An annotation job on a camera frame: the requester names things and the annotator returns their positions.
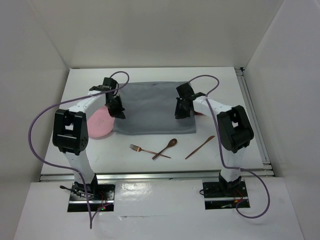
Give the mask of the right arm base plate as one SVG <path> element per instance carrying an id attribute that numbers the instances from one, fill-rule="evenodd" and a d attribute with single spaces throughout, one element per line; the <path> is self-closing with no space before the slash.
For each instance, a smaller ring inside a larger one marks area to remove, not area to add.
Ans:
<path id="1" fill-rule="evenodd" d="M 226 210 L 238 208 L 250 208 L 250 201 L 244 181 L 231 191 L 224 192 L 219 182 L 203 182 L 199 194 L 204 197 L 206 210 Z"/>

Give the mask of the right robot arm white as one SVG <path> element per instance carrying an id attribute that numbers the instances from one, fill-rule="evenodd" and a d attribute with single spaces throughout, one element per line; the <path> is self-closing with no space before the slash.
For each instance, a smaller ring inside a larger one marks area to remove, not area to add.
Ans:
<path id="1" fill-rule="evenodd" d="M 213 118 L 220 156 L 223 158 L 218 190 L 223 196 L 230 196 L 241 183 L 240 168 L 244 153 L 254 138 L 246 110 L 241 105 L 225 105 L 202 92 L 195 93 L 189 83 L 181 84 L 176 90 L 176 119 L 189 118 L 191 113 Z"/>

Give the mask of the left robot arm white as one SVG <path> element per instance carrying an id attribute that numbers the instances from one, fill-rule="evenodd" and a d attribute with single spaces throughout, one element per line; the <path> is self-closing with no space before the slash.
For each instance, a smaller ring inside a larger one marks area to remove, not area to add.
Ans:
<path id="1" fill-rule="evenodd" d="M 75 190 L 88 200 L 97 197 L 99 187 L 86 153 L 89 143 L 87 120 L 101 107 L 107 107 L 113 118 L 126 118 L 118 88 L 115 79 L 105 77 L 101 85 L 89 89 L 85 99 L 68 109 L 58 109 L 54 115 L 53 145 L 64 154 L 72 168 Z"/>

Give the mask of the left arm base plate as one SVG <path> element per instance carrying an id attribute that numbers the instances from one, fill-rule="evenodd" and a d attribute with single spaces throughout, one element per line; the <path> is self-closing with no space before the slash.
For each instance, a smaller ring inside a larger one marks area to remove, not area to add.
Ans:
<path id="1" fill-rule="evenodd" d="M 88 199 L 91 211 L 95 212 L 98 208 L 101 208 L 102 212 L 113 212 L 115 188 L 116 185 L 114 183 L 100 184 L 98 185 L 96 194 L 89 193 Z M 72 187 L 67 187 L 66 190 L 70 191 L 67 211 L 69 213 L 87 212 L 85 192 L 77 190 L 74 184 Z"/>

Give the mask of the brown wooden spoon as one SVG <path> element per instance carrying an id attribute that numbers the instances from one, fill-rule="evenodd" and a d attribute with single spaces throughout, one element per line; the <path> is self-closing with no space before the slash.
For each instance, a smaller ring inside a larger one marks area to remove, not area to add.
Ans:
<path id="1" fill-rule="evenodd" d="M 164 149 L 162 149 L 160 152 L 158 152 L 155 156 L 152 157 L 152 160 L 155 160 L 156 158 L 158 158 L 167 149 L 174 147 L 177 144 L 177 142 L 178 140 L 176 138 L 171 139 Z"/>

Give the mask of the grey cloth placemat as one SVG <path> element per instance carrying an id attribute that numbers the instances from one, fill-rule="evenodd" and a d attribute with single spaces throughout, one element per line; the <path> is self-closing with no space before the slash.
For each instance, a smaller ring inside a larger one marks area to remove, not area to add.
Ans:
<path id="1" fill-rule="evenodd" d="M 173 135 L 196 133 L 193 115 L 175 118 L 177 87 L 184 82 L 131 82 L 119 90 L 124 119 L 116 118 L 113 132 L 122 135 Z"/>

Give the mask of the pink plate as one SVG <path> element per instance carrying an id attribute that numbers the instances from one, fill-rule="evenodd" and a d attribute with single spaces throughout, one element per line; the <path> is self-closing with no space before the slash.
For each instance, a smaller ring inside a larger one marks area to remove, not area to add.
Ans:
<path id="1" fill-rule="evenodd" d="M 114 128 L 114 122 L 108 108 L 100 107 L 87 121 L 88 136 L 94 139 L 107 136 Z"/>

